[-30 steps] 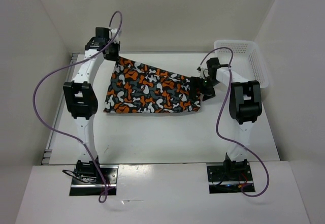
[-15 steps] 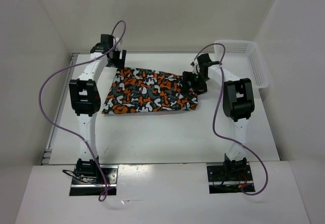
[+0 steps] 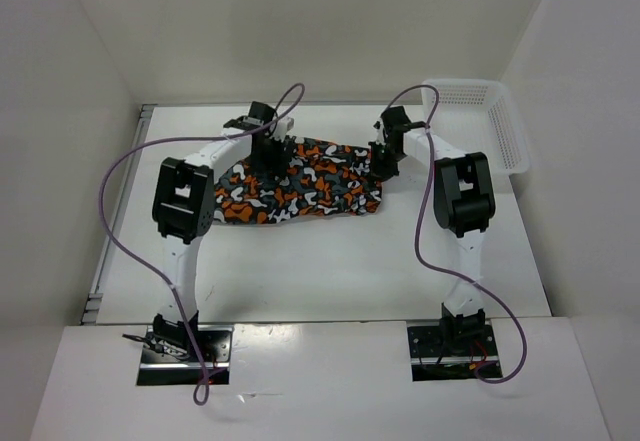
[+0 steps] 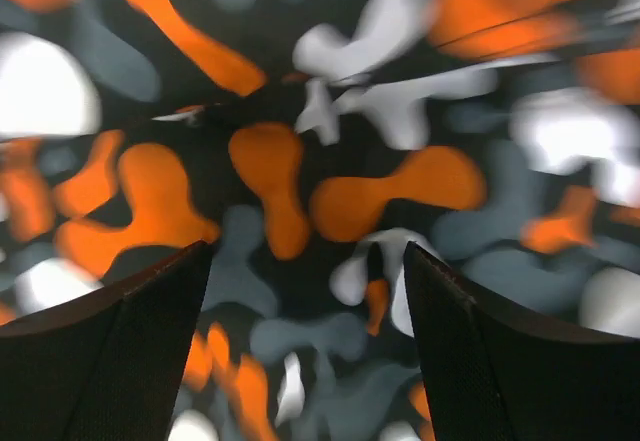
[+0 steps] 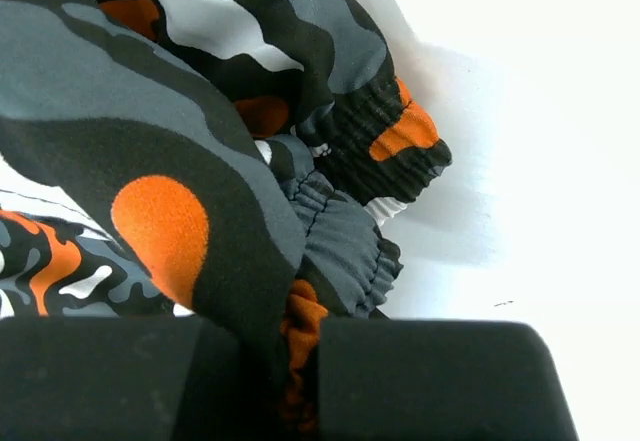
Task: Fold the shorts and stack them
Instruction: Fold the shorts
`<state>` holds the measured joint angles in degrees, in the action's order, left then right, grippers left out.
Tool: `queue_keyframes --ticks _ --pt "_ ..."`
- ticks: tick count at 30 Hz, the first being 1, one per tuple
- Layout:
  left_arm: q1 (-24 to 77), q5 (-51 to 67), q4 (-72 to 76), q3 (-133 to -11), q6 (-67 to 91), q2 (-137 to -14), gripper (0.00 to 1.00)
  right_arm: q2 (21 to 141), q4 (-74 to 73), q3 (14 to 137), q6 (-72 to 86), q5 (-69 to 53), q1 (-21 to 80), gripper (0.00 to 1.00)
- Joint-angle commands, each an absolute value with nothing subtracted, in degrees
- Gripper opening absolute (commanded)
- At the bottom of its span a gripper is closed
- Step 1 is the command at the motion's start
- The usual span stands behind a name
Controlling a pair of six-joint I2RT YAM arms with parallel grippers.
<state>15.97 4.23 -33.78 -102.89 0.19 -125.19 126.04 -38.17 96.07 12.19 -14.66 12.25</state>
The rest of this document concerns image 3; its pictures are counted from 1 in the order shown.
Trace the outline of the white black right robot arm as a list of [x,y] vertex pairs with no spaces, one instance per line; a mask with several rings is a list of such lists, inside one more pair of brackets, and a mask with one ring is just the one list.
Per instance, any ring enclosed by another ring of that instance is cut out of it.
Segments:
[[405,108],[385,109],[374,124],[371,174],[386,181],[411,157],[429,169],[429,195],[437,224],[448,236],[451,268],[439,271],[456,281],[441,304],[438,339],[450,354],[460,354],[482,338],[486,313],[481,295],[481,251],[496,203],[487,156],[457,148],[428,135],[425,122],[413,122]]

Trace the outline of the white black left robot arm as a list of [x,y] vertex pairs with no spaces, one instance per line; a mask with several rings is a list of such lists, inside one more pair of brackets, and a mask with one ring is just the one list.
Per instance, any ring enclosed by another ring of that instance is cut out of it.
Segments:
[[152,219],[163,239],[162,273],[170,298],[154,317],[153,338],[175,359],[191,359],[200,346],[196,271],[202,239],[215,218],[216,182],[244,159],[281,176],[292,153],[286,138],[293,126],[291,117],[254,101],[246,115],[226,122],[199,151],[161,163]]

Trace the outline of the orange camouflage shorts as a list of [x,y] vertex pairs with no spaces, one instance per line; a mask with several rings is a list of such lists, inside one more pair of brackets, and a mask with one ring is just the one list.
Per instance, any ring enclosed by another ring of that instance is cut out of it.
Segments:
[[382,182],[370,175],[368,148],[294,137],[284,174],[261,171],[245,158],[215,184],[213,220],[228,225],[274,225],[299,216],[374,214]]

